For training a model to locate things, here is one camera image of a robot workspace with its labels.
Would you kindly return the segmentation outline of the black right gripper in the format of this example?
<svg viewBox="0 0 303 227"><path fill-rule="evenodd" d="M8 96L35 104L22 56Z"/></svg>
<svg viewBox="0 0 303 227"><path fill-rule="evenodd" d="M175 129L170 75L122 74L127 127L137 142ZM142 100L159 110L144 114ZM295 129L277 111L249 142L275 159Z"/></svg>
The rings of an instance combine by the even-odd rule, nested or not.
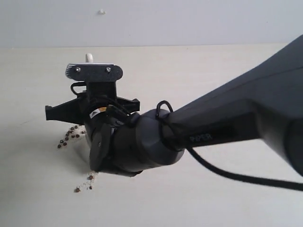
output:
<svg viewBox="0 0 303 227"><path fill-rule="evenodd" d="M115 82L75 82L71 91L76 98L57 106L45 106L47 121L60 121L83 125L91 117L93 111L116 107L122 113L129 115L140 110L138 99L126 99L117 96Z"/></svg>

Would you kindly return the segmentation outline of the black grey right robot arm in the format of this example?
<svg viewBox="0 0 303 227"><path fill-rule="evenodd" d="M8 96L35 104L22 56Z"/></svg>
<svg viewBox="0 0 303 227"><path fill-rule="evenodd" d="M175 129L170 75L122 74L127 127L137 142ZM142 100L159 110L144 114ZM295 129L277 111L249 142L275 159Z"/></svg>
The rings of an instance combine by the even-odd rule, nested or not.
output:
<svg viewBox="0 0 303 227"><path fill-rule="evenodd" d="M303 39L296 38L259 66L173 111L139 114L140 102L116 95L122 69L69 64L66 76L86 90L58 106L48 121L83 125L94 172L133 177L178 162L186 146L262 139L303 172Z"/></svg>

